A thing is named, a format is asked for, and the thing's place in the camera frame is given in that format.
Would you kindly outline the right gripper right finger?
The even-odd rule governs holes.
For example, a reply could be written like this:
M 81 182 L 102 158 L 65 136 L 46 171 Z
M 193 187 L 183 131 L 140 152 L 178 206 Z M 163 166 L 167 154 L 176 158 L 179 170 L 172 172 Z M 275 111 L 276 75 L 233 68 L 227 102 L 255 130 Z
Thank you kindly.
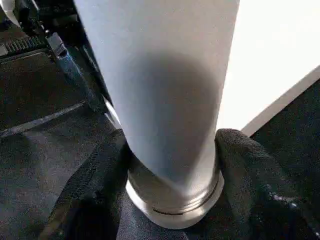
M 278 162 L 239 130 L 215 135 L 224 192 L 238 240 L 318 240 L 320 222 Z

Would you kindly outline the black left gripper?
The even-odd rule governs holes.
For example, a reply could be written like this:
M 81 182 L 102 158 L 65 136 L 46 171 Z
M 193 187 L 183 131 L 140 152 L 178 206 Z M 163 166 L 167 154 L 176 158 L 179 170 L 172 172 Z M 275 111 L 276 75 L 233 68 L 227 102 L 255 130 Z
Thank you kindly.
M 5 20 L 1 29 L 16 26 L 25 36 L 1 43 L 1 59 L 36 52 L 53 56 L 66 79 L 83 95 L 96 113 L 114 107 L 89 42 L 83 43 L 83 27 L 72 0 L 2 0 Z

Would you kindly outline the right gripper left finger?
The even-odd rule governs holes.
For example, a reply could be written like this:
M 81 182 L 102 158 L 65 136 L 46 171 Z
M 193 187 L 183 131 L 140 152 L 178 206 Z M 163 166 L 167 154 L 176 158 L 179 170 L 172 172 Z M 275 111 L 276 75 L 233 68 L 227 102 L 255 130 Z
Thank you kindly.
M 123 131 L 116 129 L 69 178 L 41 239 L 116 239 L 128 168 L 129 147 Z

